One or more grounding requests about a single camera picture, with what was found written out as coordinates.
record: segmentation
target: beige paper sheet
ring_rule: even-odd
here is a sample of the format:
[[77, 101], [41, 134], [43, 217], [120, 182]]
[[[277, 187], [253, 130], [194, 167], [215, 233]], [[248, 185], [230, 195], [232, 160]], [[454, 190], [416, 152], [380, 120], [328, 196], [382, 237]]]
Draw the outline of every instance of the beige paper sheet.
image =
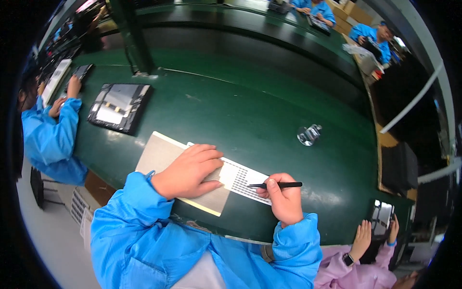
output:
[[[188, 146], [166, 137], [157, 131], [153, 132], [149, 138], [140, 160], [136, 166], [136, 171], [147, 174], [152, 170], [156, 173], [165, 170]], [[220, 180], [218, 168], [208, 175], [204, 181]], [[220, 216], [225, 207], [230, 191], [224, 187], [218, 188], [205, 195], [193, 199], [178, 198], [198, 209], [215, 216]]]

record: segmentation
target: blue wristband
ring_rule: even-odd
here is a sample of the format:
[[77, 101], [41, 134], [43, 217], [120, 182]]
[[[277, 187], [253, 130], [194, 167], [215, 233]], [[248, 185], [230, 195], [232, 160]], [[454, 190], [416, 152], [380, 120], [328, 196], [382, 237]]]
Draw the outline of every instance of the blue wristband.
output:
[[395, 244], [396, 244], [396, 239], [395, 239], [395, 241], [394, 241], [393, 243], [391, 243], [391, 244], [387, 241], [387, 245], [389, 245], [390, 247], [394, 246]]

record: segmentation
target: hand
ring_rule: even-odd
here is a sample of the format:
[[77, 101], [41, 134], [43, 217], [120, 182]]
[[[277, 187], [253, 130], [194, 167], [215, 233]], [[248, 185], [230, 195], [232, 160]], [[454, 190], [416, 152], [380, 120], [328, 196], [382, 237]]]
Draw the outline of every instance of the hand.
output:
[[363, 45], [364, 42], [366, 42], [366, 38], [364, 36], [359, 35], [358, 36], [358, 43], [360, 45]]
[[356, 237], [349, 253], [355, 262], [364, 255], [371, 244], [371, 227], [371, 222], [363, 220], [356, 230]]
[[278, 182], [295, 182], [286, 173], [275, 173], [265, 180], [267, 189], [258, 188], [257, 193], [262, 198], [270, 198], [274, 216], [281, 221], [281, 227], [293, 225], [303, 220], [302, 197], [300, 188], [280, 189]]
[[48, 115], [51, 117], [58, 117], [59, 113], [61, 112], [61, 104], [63, 104], [66, 101], [67, 98], [58, 98], [55, 100], [53, 103], [53, 106], [50, 108], [50, 111], [48, 112]]
[[167, 200], [176, 197], [194, 198], [211, 192], [223, 184], [202, 182], [211, 172], [223, 165], [222, 152], [216, 146], [195, 144], [186, 149], [163, 172], [155, 174], [151, 183]]
[[393, 244], [396, 241], [396, 237], [398, 237], [398, 231], [400, 230], [400, 224], [398, 223], [398, 218], [396, 214], [393, 215], [395, 217], [394, 220], [391, 221], [391, 231], [390, 236], [388, 237], [388, 243]]
[[44, 90], [45, 90], [45, 82], [42, 81], [40, 85], [38, 86], [37, 94], [42, 95]]
[[77, 98], [79, 94], [82, 83], [80, 79], [74, 74], [69, 80], [69, 86], [67, 87], [67, 98]]

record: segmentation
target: blue jacket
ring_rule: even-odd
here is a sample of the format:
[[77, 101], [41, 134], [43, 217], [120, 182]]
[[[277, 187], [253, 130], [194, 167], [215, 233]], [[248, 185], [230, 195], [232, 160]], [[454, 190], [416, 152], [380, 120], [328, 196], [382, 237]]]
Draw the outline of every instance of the blue jacket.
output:
[[83, 186], [88, 172], [80, 160], [72, 156], [82, 100], [64, 102], [59, 122], [48, 115], [51, 106], [43, 109], [42, 97], [21, 115], [24, 151], [30, 163], [50, 178], [65, 184]]
[[244, 243], [176, 223], [175, 200], [159, 195], [140, 172], [94, 213], [91, 260], [103, 289], [170, 288], [208, 250], [227, 288], [313, 288], [322, 252], [317, 214], [274, 230], [276, 261], [267, 263], [257, 244]]
[[[364, 24], [358, 24], [353, 26], [350, 30], [348, 37], [358, 42], [358, 36], [370, 37], [373, 41], [377, 42], [377, 28], [371, 28]], [[382, 43], [377, 43], [382, 51], [382, 57], [377, 59], [381, 64], [388, 63], [391, 58], [390, 47], [388, 46], [388, 41]]]
[[292, 4], [295, 5], [297, 8], [309, 8], [311, 9], [310, 14], [316, 16], [316, 14], [321, 13], [324, 19], [332, 21], [335, 27], [335, 16], [332, 13], [332, 9], [330, 9], [329, 5], [327, 5], [326, 1], [319, 2], [314, 8], [311, 8], [311, 0], [293, 0]]

